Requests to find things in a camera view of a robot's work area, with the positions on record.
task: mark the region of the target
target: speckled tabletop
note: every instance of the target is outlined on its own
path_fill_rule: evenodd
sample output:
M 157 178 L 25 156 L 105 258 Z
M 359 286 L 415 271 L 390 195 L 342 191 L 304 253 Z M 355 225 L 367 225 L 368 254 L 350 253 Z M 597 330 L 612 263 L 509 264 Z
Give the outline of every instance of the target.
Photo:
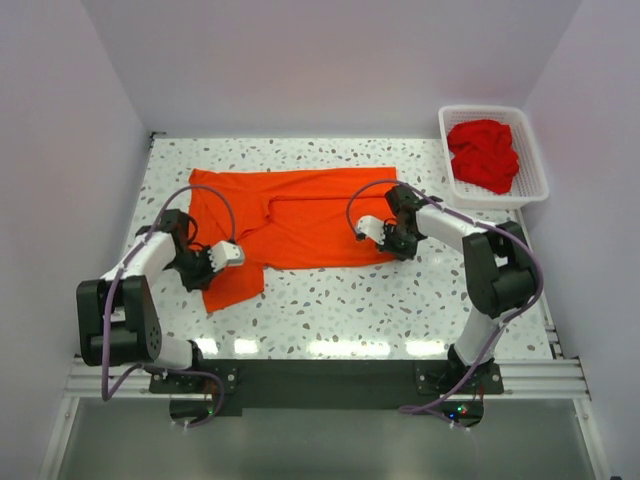
M 140 189 L 128 242 L 151 223 L 193 168 L 276 171 L 395 166 L 400 180 L 448 197 L 442 144 L 417 139 L 157 139 Z M 172 207 L 188 210 L 190 193 Z M 503 222 L 508 211 L 469 211 Z M 265 271 L 261 295 L 207 314 L 199 292 L 176 272 L 152 288 L 163 332 L 198 342 L 219 358 L 444 358 L 471 306 L 462 255 L 437 240 L 414 261 L 359 268 Z M 498 359 L 550 359 L 540 305 L 513 322 Z

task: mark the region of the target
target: robotic arm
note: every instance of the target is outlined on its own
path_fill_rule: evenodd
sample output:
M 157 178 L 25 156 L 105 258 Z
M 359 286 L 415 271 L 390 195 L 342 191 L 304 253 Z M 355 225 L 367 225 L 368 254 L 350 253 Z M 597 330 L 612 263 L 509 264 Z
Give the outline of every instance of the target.
M 242 249 L 221 241 L 201 250 L 189 248 L 190 217 L 180 210 L 166 210 L 149 236 L 142 227 L 124 260 L 97 280 L 82 282 L 76 291 L 82 358 L 89 366 L 102 364 L 103 314 L 123 313 L 124 319 L 111 322 L 109 366 L 143 363 L 165 369 L 186 369 L 197 364 L 195 343 L 162 334 L 151 298 L 151 286 L 163 270 L 180 274 L 187 291 L 206 290 L 227 266 L 244 263 Z M 107 292 L 120 268 L 112 311 L 105 312 Z
M 356 226 L 357 238 L 372 239 L 379 251 L 392 253 L 400 260 L 413 259 L 418 242 L 427 237 L 464 255 L 473 308 L 462 335 L 449 348 L 449 368 L 441 386 L 454 385 L 474 364 L 474 377 L 483 375 L 494 360 L 495 345 L 502 335 L 503 330 L 496 334 L 496 328 L 538 290 L 540 278 L 532 258 L 507 235 L 526 245 L 522 228 L 515 222 L 483 223 L 493 227 L 487 230 L 448 209 L 439 198 L 429 197 L 431 202 L 419 198 L 408 186 L 393 187 L 385 198 L 395 222 L 362 217 Z

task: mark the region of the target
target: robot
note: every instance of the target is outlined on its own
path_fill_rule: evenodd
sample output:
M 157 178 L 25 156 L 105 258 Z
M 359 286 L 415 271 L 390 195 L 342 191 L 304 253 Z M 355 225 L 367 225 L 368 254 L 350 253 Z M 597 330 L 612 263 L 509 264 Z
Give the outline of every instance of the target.
M 539 265 L 516 222 L 479 222 L 410 185 L 388 182 L 395 184 L 385 194 L 392 219 L 365 216 L 352 224 L 351 203 L 374 184 L 354 194 L 347 219 L 358 240 L 370 239 L 398 260 L 413 259 L 418 243 L 432 238 L 462 252 L 473 308 L 446 360 L 204 359 L 195 342 L 162 335 L 150 286 L 162 270 L 172 268 L 188 291 L 207 289 L 225 268 L 242 265 L 244 253 L 233 241 L 194 250 L 187 238 L 189 216 L 166 210 L 138 232 L 123 262 L 77 289 L 81 355 L 87 365 L 102 366 L 103 398 L 110 398 L 124 380 L 108 391 L 108 367 L 134 364 L 130 370 L 152 374 L 150 393 L 201 394 L 211 388 L 208 380 L 215 380 L 215 410 L 201 400 L 170 400 L 172 419 L 193 419 L 185 426 L 215 415 L 241 415 L 245 408 L 400 408 L 456 426 L 477 424 L 482 396 L 504 392 L 495 345 L 508 322 L 541 295 Z M 117 310 L 124 319 L 111 322 Z M 475 399 L 478 392 L 480 401 L 449 400 L 455 393 Z

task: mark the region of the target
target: crumpled red cloth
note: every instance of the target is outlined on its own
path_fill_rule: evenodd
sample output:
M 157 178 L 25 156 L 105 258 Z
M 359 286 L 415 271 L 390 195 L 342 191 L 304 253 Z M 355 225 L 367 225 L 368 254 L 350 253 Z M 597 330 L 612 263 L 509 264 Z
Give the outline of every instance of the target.
M 511 148 L 511 127 L 495 120 L 459 123 L 449 135 L 453 176 L 498 194 L 511 191 L 513 177 L 520 165 Z

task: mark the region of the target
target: white wall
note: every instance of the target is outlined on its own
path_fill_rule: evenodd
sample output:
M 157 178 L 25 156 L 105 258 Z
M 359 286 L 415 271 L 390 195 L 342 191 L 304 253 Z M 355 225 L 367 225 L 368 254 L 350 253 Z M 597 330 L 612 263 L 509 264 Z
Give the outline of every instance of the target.
M 527 101 L 551 197 L 528 209 L 564 349 L 619 474 L 640 478 L 640 3 L 584 0 Z
M 35 478 L 74 292 L 122 246 L 146 135 L 78 0 L 0 4 L 0 478 Z
M 83 0 L 152 130 L 436 136 L 522 106 L 580 0 Z

